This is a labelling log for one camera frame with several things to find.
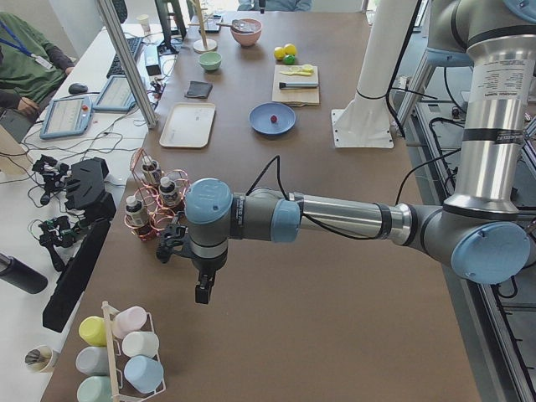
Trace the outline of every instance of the person's hand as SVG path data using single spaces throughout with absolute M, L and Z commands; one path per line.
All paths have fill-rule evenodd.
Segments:
M 29 98 L 22 97 L 18 102 L 17 110 L 26 117 L 32 117 L 39 113 L 39 105 Z

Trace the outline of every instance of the black cylinder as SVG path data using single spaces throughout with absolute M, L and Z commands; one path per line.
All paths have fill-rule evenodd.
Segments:
M 49 281 L 16 258 L 0 254 L 0 279 L 31 294 L 39 293 Z

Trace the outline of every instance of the blue plate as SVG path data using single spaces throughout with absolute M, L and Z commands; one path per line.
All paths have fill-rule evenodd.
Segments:
M 282 103 L 269 102 L 258 105 L 250 112 L 250 124 L 255 131 L 267 136 L 285 134 L 296 123 L 296 113 L 289 106 Z

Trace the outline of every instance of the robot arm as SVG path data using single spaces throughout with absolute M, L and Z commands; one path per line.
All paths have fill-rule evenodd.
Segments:
M 172 226 L 161 239 L 158 258 L 166 262 L 172 253 L 191 258 L 199 269 L 196 301 L 204 303 L 226 261 L 228 239 L 288 242 L 299 228 L 391 240 L 478 283 L 495 284 L 518 273 L 527 263 L 531 242 L 513 222 L 518 210 L 510 193 L 536 60 L 534 3 L 432 3 L 430 46 L 445 59 L 449 52 L 467 51 L 474 63 L 456 191 L 442 207 L 392 207 L 268 190 L 245 195 L 232 193 L 219 180 L 203 179 L 186 194 L 188 230 Z M 177 245 L 183 248 L 175 251 Z

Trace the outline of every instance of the green bowl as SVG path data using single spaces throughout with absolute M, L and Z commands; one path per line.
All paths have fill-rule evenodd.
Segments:
M 207 52 L 199 56 L 199 64 L 207 71 L 214 71 L 221 64 L 221 54 L 218 52 Z

